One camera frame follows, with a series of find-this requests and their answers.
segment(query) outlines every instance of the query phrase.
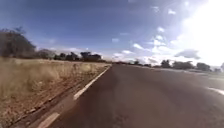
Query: road edge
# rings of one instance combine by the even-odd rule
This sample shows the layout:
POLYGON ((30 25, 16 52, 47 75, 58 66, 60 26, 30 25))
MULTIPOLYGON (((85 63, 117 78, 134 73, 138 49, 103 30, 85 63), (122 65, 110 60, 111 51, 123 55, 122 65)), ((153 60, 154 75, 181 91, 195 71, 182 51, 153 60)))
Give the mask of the road edge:
MULTIPOLYGON (((101 72, 98 76, 92 79, 88 84, 86 84, 81 90, 75 93, 73 96, 73 100, 76 101, 92 84, 94 84, 103 74, 105 74, 111 66, 107 67, 103 72, 101 72)), ((40 122, 37 128, 47 128, 49 127, 59 116, 61 113, 52 113, 47 118, 45 118, 42 122, 40 122)))
POLYGON ((81 96, 81 94, 85 92, 83 91, 83 88, 86 88, 85 90, 87 90, 91 86, 91 84, 97 81, 97 79, 100 78, 104 73, 106 73, 106 71, 108 71, 111 67, 112 65, 105 66, 105 68, 98 72, 95 76, 93 76, 92 79, 80 81, 77 86, 68 88, 55 98, 46 102, 45 106, 41 107, 37 111, 30 113, 30 115, 16 121, 15 123, 11 124, 10 126, 7 126, 6 128, 37 128, 40 123, 46 120, 47 118, 49 121, 56 117, 59 117, 62 112, 67 110, 60 110, 60 107, 69 108, 70 106, 64 106, 64 104, 67 103, 68 100, 69 102, 76 102, 75 100, 73 100, 74 95, 79 92, 81 96))

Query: asphalt road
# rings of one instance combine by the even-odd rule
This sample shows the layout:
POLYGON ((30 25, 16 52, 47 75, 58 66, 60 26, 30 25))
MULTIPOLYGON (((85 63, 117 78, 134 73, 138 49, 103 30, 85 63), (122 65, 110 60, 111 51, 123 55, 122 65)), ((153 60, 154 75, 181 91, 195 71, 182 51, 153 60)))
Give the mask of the asphalt road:
POLYGON ((224 128, 224 80, 113 66, 50 128, 224 128))

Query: white road line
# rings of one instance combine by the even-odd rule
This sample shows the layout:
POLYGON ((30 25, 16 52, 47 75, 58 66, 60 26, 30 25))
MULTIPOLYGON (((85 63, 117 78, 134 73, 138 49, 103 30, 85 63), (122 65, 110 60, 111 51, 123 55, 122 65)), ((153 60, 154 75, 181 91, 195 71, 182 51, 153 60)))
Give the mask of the white road line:
POLYGON ((47 128, 48 126, 51 125, 51 123, 53 123, 59 117, 59 115, 60 114, 58 113, 51 114, 50 116, 47 117, 47 119, 41 122, 37 128, 47 128))
MULTIPOLYGON (((100 78, 108 69, 110 69, 110 67, 108 67, 105 71, 103 71, 96 78, 94 78, 92 81, 90 81, 83 89, 78 91, 74 95, 73 100, 77 100, 98 78, 100 78)), ((41 122, 37 128, 47 128, 47 127, 49 127, 59 116, 60 116, 60 114, 56 113, 56 112, 51 114, 43 122, 41 122)))
POLYGON ((215 92, 217 92, 217 93, 219 93, 219 94, 222 94, 222 95, 224 95, 224 90, 220 90, 220 89, 216 89, 216 88, 207 88, 208 90, 212 90, 212 91, 215 91, 215 92))
POLYGON ((108 69, 110 69, 110 67, 108 67, 105 71, 103 71, 102 73, 100 73, 95 79, 93 79, 92 81, 90 81, 84 88, 82 88, 81 90, 79 90, 74 96, 73 96, 73 100, 77 100, 97 79, 99 79, 108 69))

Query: dry grass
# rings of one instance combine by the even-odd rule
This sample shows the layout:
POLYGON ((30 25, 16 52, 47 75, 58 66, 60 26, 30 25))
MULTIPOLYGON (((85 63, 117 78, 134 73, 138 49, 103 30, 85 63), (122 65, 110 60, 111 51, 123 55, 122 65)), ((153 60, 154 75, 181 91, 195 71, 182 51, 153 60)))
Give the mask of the dry grass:
POLYGON ((105 64, 0 58, 0 123, 8 125, 41 106, 67 86, 91 77, 105 64))

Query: blue sky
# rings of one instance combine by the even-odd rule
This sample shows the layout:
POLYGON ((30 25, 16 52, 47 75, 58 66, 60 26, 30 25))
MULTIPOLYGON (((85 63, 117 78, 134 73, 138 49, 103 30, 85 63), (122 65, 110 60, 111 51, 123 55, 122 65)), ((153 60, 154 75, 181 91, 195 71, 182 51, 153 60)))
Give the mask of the blue sky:
POLYGON ((194 30, 186 32, 188 29, 183 26, 206 3, 206 0, 0 0, 0 27, 22 26, 38 48, 89 50, 105 58, 137 58, 147 63, 171 59, 220 65, 219 60, 206 58, 205 49, 189 46, 195 44, 189 43, 192 42, 189 33, 194 30))

